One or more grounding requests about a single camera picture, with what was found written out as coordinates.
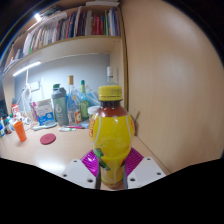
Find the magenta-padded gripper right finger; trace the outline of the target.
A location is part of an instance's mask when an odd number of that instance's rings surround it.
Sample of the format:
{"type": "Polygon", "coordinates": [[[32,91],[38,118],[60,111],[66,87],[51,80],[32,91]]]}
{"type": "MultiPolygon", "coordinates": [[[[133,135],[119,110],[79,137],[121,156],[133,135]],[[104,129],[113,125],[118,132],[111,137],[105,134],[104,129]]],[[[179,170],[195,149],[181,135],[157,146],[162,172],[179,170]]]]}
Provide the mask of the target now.
{"type": "Polygon", "coordinates": [[[146,186],[165,177],[165,173],[152,157],[144,157],[132,148],[126,157],[123,184],[125,189],[146,186]]]}

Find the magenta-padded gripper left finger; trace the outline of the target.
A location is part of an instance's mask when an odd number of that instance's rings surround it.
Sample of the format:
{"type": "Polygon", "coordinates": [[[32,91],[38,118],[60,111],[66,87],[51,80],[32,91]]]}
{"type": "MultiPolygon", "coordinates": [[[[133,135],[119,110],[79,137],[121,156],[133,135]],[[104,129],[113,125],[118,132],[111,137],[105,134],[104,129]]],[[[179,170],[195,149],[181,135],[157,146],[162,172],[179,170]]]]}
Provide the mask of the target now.
{"type": "Polygon", "coordinates": [[[100,165],[94,152],[90,150],[81,159],[73,159],[62,172],[62,177],[81,187],[100,188],[100,165]]]}

